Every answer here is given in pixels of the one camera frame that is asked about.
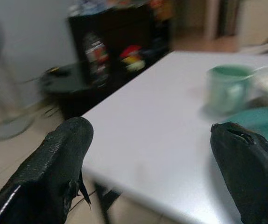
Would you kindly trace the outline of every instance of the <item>tiled floor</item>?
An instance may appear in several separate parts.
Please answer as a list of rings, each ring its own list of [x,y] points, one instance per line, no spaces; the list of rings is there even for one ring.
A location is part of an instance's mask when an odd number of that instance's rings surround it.
[[[203,39],[199,31],[182,32],[173,41],[176,50],[193,51],[223,51],[235,52],[236,40],[234,37],[224,37],[211,42]],[[61,122],[59,113],[55,113],[50,118],[44,118],[43,114],[47,108],[43,108],[33,114],[35,121],[32,126],[24,133],[6,141],[0,141],[0,189],[15,172],[18,166],[40,145],[45,135],[54,130]],[[89,181],[86,181],[88,191],[93,192]],[[101,217],[98,208],[95,207],[96,196],[92,195],[92,210],[82,202],[73,209],[67,218],[68,224],[99,224]],[[115,224],[176,224],[175,222],[163,217],[149,209],[127,200],[121,196],[111,207],[110,213]]]

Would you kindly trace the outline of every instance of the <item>table top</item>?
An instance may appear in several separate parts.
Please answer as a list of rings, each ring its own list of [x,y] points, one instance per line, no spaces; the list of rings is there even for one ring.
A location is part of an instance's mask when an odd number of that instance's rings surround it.
[[[84,172],[186,223],[242,223],[210,147],[206,72],[268,56],[172,52],[83,115],[94,128]]]

